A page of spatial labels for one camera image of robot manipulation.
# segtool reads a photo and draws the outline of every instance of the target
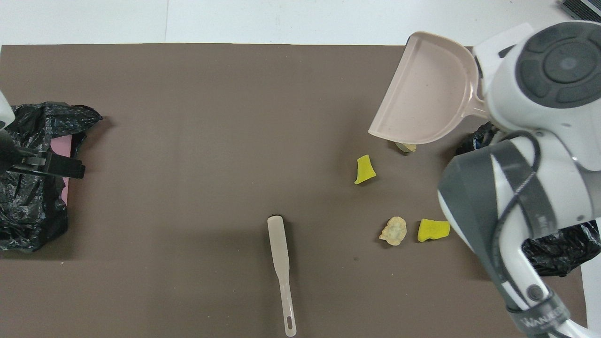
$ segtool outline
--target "trash bag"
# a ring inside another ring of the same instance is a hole
[[[483,124],[462,141],[456,155],[488,146],[497,132],[491,122]],[[601,252],[599,228],[595,221],[576,224],[553,235],[527,239],[522,251],[540,276],[565,277]]]
[[[45,102],[13,106],[15,120],[5,130],[16,146],[48,151],[50,140],[72,135],[75,157],[87,129],[102,116],[87,106]],[[0,173],[0,250],[35,251],[67,231],[61,199],[62,177]]]
[[[477,131],[463,140],[459,148],[455,151],[455,155],[465,154],[472,150],[488,146],[498,131],[499,129],[492,122],[482,124]]]

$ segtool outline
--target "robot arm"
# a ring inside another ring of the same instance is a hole
[[[463,103],[453,106],[448,93],[430,92],[448,102],[447,114],[411,102],[412,96],[396,95],[408,89],[394,84],[423,78],[417,70],[402,67],[408,63],[401,59],[370,132],[406,143],[442,137],[459,123],[457,116],[469,114],[464,106],[474,100],[477,64],[483,76],[483,111],[507,136],[450,162],[438,188],[442,210],[478,256],[525,334],[601,337],[569,319],[559,296],[543,283],[521,250],[528,238],[601,217],[601,25],[572,21],[532,33],[529,25],[521,25],[497,35],[474,47],[472,60],[461,58],[465,53],[457,52],[459,44],[453,47],[448,39],[429,35],[437,55],[442,49],[461,60],[465,85],[456,76],[445,79],[453,81],[455,89],[465,88]],[[423,60],[432,56],[420,55]],[[398,97],[420,115],[395,110],[400,106],[394,101]],[[424,128],[428,135],[411,136],[415,121],[422,120],[448,123]],[[382,130],[392,132],[374,132]]]

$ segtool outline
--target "sponge piece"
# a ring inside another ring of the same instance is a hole
[[[451,224],[447,221],[433,221],[422,219],[417,232],[417,240],[420,242],[426,239],[439,239],[447,237],[451,231]]]
[[[357,159],[357,180],[355,184],[365,182],[376,176],[374,168],[371,166],[370,155],[364,155]]]

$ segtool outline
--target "white brush handle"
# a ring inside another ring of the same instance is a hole
[[[0,91],[0,130],[14,121],[13,109]]]
[[[296,322],[294,321],[290,283],[287,280],[280,281],[279,292],[282,295],[282,311],[284,312],[284,328],[286,329],[286,336],[292,337],[296,334]]]

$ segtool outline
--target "dustpan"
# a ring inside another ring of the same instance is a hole
[[[423,144],[442,138],[466,116],[489,118],[477,96],[478,80],[478,66],[465,47],[439,35],[413,33],[369,133]]]

